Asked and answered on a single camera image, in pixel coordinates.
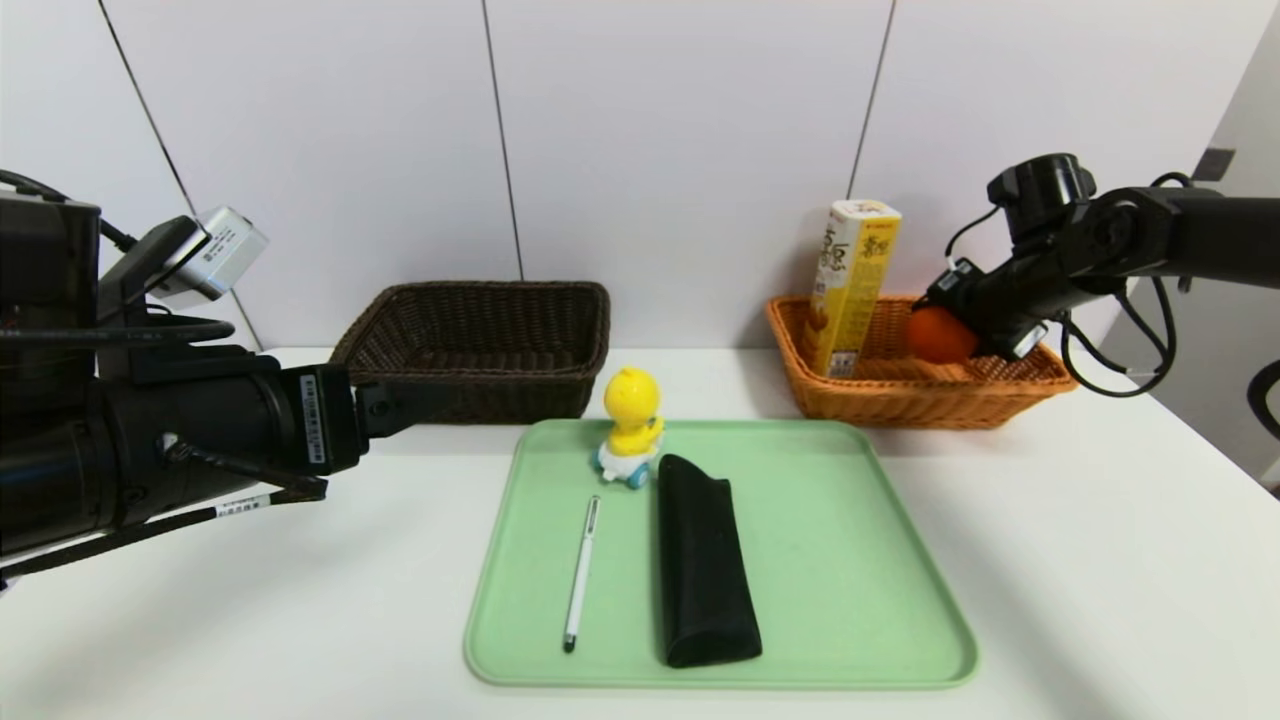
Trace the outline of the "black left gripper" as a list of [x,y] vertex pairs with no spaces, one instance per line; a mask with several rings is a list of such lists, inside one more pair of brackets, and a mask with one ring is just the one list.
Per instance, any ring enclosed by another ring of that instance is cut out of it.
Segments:
[[197,452],[326,477],[355,466],[365,438],[453,423],[463,393],[445,383],[375,382],[353,395],[334,364],[109,363],[90,387],[93,529],[137,525],[252,484]]

